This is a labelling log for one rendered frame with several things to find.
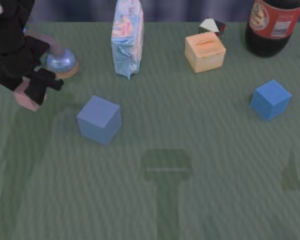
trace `bottle label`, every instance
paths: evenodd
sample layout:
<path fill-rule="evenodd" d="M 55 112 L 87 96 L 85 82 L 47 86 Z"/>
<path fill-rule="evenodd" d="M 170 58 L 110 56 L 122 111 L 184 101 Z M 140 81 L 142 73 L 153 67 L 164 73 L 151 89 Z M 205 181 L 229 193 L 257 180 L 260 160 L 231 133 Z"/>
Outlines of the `bottle label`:
<path fill-rule="evenodd" d="M 300 7 L 280 9 L 255 0 L 250 15 L 250 28 L 259 36 L 269 39 L 283 39 L 292 34 L 300 16 Z"/>

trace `tissue pack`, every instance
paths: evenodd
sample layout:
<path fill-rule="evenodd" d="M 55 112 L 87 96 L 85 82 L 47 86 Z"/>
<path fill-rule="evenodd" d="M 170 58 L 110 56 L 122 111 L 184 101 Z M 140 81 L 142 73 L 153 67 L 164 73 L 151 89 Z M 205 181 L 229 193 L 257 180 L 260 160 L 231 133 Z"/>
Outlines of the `tissue pack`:
<path fill-rule="evenodd" d="M 139 0 L 118 0 L 111 34 L 114 71 L 130 79 L 140 69 L 144 13 Z"/>

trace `green tabletop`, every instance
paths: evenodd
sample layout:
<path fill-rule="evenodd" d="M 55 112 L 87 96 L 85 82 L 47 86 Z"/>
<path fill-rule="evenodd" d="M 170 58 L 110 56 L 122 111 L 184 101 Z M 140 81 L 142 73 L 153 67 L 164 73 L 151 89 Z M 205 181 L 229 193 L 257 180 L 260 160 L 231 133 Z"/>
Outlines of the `green tabletop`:
<path fill-rule="evenodd" d="M 0 240 L 300 240 L 300 24 L 269 59 L 228 24 L 223 67 L 195 74 L 184 41 L 198 24 L 147 23 L 131 80 L 114 72 L 111 26 L 30 26 L 80 71 L 35 113 L 0 86 Z M 249 100 L 272 79 L 293 97 L 265 122 Z M 77 126 L 92 95 L 121 106 L 107 147 Z"/>

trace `dark liquid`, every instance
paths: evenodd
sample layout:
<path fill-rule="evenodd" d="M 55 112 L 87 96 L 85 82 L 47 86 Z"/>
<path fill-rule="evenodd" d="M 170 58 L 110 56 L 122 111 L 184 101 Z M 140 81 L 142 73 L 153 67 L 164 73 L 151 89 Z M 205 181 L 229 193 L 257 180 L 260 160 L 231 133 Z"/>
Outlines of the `dark liquid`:
<path fill-rule="evenodd" d="M 300 0 L 265 0 L 267 4 L 280 9 L 296 9 L 300 7 Z M 281 39 L 265 38 L 257 35 L 249 26 L 245 30 L 247 48 L 259 57 L 272 57 L 278 54 L 288 43 L 291 35 Z"/>

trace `cola bottle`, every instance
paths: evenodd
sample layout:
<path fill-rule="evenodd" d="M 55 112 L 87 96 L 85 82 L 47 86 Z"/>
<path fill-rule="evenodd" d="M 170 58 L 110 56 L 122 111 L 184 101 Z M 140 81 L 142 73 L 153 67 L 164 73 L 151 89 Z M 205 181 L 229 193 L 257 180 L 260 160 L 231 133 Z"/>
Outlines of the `cola bottle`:
<path fill-rule="evenodd" d="M 300 16 L 300 0 L 254 0 L 245 30 L 247 48 L 272 57 L 288 43 Z"/>

